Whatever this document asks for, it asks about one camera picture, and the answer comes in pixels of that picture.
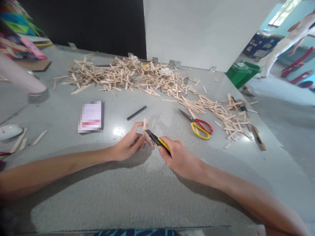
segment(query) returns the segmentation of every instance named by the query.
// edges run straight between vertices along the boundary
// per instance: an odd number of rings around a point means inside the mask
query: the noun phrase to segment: shirt
[[[310,14],[301,20],[298,27],[289,32],[286,38],[289,38],[294,41],[298,41],[301,38],[307,36],[308,34],[315,34],[315,27],[313,24],[315,23],[315,14]]]

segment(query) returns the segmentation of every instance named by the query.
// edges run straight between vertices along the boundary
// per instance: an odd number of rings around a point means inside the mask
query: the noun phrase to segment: red and yellow scissors
[[[199,138],[205,139],[205,140],[207,140],[207,139],[210,138],[210,134],[213,134],[213,129],[212,129],[211,125],[209,125],[207,122],[205,122],[205,121],[203,121],[203,120],[199,120],[199,119],[194,119],[194,118],[192,118],[190,115],[186,114],[186,113],[183,112],[181,109],[178,109],[178,110],[191,122],[191,123],[190,123],[190,124],[191,124],[191,127],[193,128],[193,131],[195,132],[195,134],[196,134]],[[204,123],[205,125],[207,125],[207,126],[210,128],[210,132],[207,131],[207,130],[203,127],[203,125],[202,125],[201,123]],[[203,137],[203,136],[201,136],[200,134],[198,134],[197,131],[196,131],[196,128],[199,129],[201,132],[205,133],[205,134],[207,135],[207,137]]]

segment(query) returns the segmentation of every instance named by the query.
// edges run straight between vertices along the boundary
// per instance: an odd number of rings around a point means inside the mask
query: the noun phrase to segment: white wall
[[[275,0],[144,0],[148,59],[226,72]]]
[[[267,26],[269,25],[269,22],[275,17],[275,15],[280,11],[281,7],[283,6],[283,2],[277,3],[274,9],[270,12],[270,14],[267,16],[265,21],[262,23],[262,25],[259,27],[261,31],[265,30]]]

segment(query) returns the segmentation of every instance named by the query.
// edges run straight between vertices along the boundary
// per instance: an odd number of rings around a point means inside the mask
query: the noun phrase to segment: yellow utility knife
[[[162,141],[162,139],[156,137],[149,129],[146,130],[147,134],[149,135],[149,137],[155,142],[155,144],[157,146],[162,146],[163,148],[165,148],[165,150],[167,151],[167,153],[169,155],[171,155],[171,150],[170,148],[166,145],[165,142]]]

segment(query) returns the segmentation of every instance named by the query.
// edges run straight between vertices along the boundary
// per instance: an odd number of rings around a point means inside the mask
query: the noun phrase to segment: black wall
[[[49,39],[79,49],[146,58],[143,0],[19,0]]]

